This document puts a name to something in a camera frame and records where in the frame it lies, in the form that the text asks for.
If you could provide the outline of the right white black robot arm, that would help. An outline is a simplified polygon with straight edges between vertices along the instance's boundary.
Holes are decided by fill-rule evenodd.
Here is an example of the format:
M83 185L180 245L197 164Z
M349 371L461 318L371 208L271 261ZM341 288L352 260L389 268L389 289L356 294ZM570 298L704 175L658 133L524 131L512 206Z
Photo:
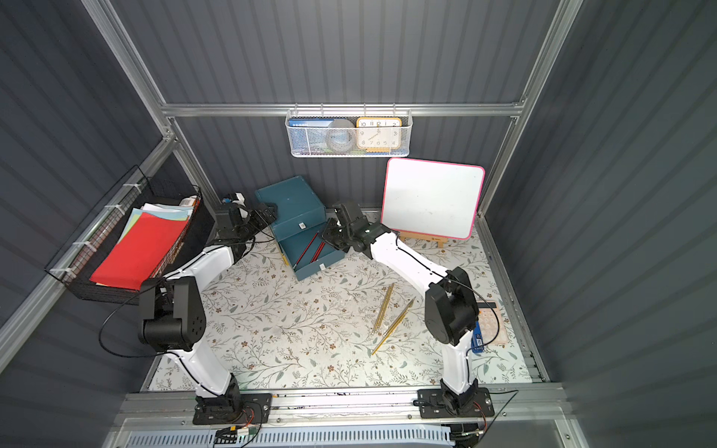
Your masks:
M385 265L424 296L426 328L442 345L444 400L456 409L470 403L478 388L469 354L479 306L466 271L444 268L418 254L395 231L368 220L357 203L338 203L333 210L322 238L332 248L354 250Z

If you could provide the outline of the dark red pencil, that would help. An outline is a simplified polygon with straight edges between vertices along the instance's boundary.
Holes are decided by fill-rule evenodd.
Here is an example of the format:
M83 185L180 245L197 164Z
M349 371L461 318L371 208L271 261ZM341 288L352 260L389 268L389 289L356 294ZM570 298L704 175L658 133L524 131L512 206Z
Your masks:
M315 235L312 237L312 239L309 241L309 243L306 245L306 247L304 248L304 250L302 251L300 257L298 257L297 261L295 261L295 263L293 264L293 269L294 269L294 270L295 270L295 269L298 267L298 265L301 263L301 261L302 261L302 259L304 258L305 254L308 252L309 248L311 248L311 246L314 244L314 242L315 242L315 240L317 239L318 236L319 236L319 232L317 231L317 232L315 233Z

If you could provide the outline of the teal yellow drawer cabinet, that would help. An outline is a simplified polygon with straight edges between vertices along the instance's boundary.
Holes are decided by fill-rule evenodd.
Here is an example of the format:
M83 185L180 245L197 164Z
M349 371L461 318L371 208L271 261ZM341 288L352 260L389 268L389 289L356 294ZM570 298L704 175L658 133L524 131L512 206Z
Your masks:
M271 230L289 265L294 266L306 244L289 255L287 242L305 231L310 231L312 238L316 234L313 228L326 221L325 205L300 175L256 190L255 195L260 203L276 206L277 218Z

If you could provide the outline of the teal drawer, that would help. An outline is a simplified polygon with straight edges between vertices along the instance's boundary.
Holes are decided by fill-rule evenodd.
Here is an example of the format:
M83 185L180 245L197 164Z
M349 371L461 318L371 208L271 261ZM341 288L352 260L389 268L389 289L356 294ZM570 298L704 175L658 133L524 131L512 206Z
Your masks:
M305 280L345 258L345 252L330 246L322 237L326 223L307 228L279 242L279 247L298 281Z

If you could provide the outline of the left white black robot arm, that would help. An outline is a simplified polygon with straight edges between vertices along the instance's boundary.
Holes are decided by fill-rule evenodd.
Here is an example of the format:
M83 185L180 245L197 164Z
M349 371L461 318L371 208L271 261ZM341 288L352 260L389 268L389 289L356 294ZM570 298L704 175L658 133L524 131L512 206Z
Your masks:
M207 315L201 292L240 261L256 235L277 220L277 206L253 209L239 195L227 204L231 227L179 268L147 280L138 295L139 340L171 358L194 382L200 406L238 408L242 402L235 377L205 341Z

